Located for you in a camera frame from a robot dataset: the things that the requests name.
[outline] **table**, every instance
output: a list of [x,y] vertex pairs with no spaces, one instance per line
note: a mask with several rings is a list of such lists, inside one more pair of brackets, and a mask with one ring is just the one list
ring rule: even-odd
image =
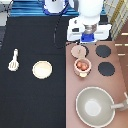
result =
[[[111,55],[107,58],[101,58],[95,53],[99,45],[107,45],[111,48]],[[114,99],[115,103],[120,103],[125,99],[124,92],[126,87],[115,48],[114,41],[99,41],[97,45],[86,45],[89,49],[87,58],[92,63],[90,74],[82,79],[74,73],[73,64],[76,60],[71,55],[71,49],[75,46],[71,44],[66,48],[66,128],[90,128],[84,124],[78,117],[75,110],[75,99],[80,91],[89,86],[97,86],[106,90]],[[98,71],[98,65],[101,62],[111,62],[115,67],[115,73],[112,76],[102,76]],[[127,128],[128,110],[116,111],[114,120],[106,128]]]

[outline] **white bowl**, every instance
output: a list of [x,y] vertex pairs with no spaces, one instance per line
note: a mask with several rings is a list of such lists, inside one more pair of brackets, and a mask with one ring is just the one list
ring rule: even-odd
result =
[[39,79],[47,78],[52,73],[52,66],[47,61],[39,61],[33,66],[33,74]]
[[112,97],[103,89],[88,87],[83,89],[76,98],[76,111],[80,119],[94,128],[109,125],[115,116]]

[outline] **small round dish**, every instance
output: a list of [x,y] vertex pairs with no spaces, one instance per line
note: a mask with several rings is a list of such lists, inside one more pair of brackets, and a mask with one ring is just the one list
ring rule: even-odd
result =
[[51,75],[52,65],[47,61],[39,61],[33,66],[32,72],[35,77],[45,79]]

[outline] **small container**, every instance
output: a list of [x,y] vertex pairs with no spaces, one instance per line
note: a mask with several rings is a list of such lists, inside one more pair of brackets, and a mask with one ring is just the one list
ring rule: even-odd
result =
[[[81,45],[76,45],[72,48],[71,53],[75,58],[77,58],[74,63],[74,72],[80,77],[86,77],[90,73],[90,70],[92,68],[91,62],[87,58],[85,58],[86,49]],[[88,68],[82,71],[82,69],[77,67],[78,62],[86,63],[88,65]]]
[[[85,71],[82,71],[81,69],[77,68],[76,64],[79,61],[84,62],[88,65],[88,68]],[[89,74],[91,67],[92,67],[91,62],[87,58],[79,58],[74,63],[74,71],[80,77],[86,77]]]

